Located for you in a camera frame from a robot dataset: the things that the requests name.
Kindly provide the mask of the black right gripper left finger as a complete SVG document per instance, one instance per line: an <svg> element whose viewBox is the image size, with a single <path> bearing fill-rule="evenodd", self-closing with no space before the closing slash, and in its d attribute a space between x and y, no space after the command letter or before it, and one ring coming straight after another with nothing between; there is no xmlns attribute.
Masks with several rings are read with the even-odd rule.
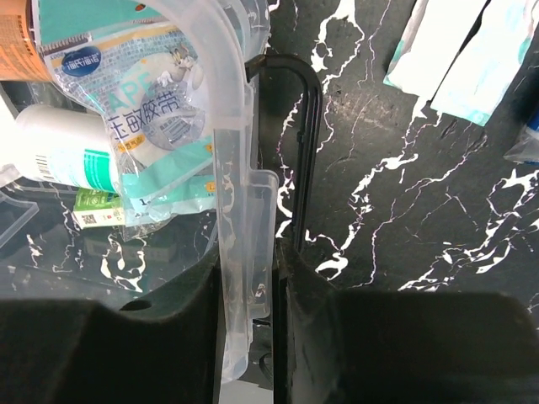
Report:
<svg viewBox="0 0 539 404"><path fill-rule="evenodd" d="M1 303L4 403L215 403L220 389L217 252L119 310Z"/></svg>

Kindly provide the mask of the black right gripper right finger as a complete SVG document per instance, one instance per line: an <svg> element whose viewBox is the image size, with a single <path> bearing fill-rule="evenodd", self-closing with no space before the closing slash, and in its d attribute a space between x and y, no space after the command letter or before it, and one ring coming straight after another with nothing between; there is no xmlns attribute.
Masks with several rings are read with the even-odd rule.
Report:
<svg viewBox="0 0 539 404"><path fill-rule="evenodd" d="M538 335L500 293L338 289L275 246L277 403L535 403Z"/></svg>

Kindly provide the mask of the green sachet packet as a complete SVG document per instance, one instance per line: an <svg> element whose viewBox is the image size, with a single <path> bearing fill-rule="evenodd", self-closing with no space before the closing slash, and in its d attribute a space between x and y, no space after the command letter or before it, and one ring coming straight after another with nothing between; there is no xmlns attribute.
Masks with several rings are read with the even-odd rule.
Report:
<svg viewBox="0 0 539 404"><path fill-rule="evenodd" d="M125 213L120 197L95 189L78 190L72 218L81 229L125 224Z"/></svg>

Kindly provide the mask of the clear plastic medicine box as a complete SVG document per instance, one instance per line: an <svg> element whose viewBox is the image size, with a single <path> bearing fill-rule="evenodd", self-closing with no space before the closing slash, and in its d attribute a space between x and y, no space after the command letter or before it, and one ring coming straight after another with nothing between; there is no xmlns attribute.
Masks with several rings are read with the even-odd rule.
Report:
<svg viewBox="0 0 539 404"><path fill-rule="evenodd" d="M266 1L1 4L1 296L121 307L221 254L222 381L270 313Z"/></svg>

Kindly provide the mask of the white green-label bottle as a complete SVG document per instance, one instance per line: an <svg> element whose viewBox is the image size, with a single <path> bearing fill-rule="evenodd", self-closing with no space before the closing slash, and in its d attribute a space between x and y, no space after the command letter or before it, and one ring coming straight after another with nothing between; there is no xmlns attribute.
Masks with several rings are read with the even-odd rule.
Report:
<svg viewBox="0 0 539 404"><path fill-rule="evenodd" d="M115 193L119 175L102 118L30 105L16 124L14 166L26 178Z"/></svg>

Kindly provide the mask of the white blue bandage roll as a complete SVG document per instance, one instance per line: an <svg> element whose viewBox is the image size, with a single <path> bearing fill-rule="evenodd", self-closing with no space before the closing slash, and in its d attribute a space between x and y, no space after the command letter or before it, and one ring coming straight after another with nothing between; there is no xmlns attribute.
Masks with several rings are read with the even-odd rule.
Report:
<svg viewBox="0 0 539 404"><path fill-rule="evenodd" d="M538 111L523 125L515 144L504 154L511 162L537 165L539 163Z"/></svg>

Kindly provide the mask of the teal tape packet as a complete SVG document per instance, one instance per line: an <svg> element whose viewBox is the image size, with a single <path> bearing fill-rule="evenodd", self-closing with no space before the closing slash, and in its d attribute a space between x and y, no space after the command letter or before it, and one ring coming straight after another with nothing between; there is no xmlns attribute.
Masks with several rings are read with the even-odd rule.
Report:
<svg viewBox="0 0 539 404"><path fill-rule="evenodd" d="M185 34L137 1L34 1L36 47L58 87L99 113L126 238L215 206L205 73Z"/></svg>

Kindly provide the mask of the brown orange-capped bottle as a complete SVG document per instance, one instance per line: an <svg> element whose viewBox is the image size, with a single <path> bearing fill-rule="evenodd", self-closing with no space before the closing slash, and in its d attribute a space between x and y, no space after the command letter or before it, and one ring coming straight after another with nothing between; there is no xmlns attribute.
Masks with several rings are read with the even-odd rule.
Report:
<svg viewBox="0 0 539 404"><path fill-rule="evenodd" d="M1 0L1 80L49 82L35 49L31 1Z"/></svg>

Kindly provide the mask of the white teal dressing packet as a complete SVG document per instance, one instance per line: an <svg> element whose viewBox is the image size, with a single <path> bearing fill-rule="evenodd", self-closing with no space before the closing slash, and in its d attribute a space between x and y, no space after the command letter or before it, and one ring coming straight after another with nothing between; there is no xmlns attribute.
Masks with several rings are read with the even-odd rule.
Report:
<svg viewBox="0 0 539 404"><path fill-rule="evenodd" d="M484 126L538 27L536 1L417 1L384 83Z"/></svg>

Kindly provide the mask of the white gauze pad packet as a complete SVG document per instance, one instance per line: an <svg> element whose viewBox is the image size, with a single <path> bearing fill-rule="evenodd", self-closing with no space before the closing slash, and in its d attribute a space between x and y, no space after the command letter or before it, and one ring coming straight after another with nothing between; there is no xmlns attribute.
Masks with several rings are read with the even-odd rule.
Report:
<svg viewBox="0 0 539 404"><path fill-rule="evenodd" d="M1 187L19 179L21 174L14 165L15 161L15 118L18 111L9 96L1 90Z"/></svg>

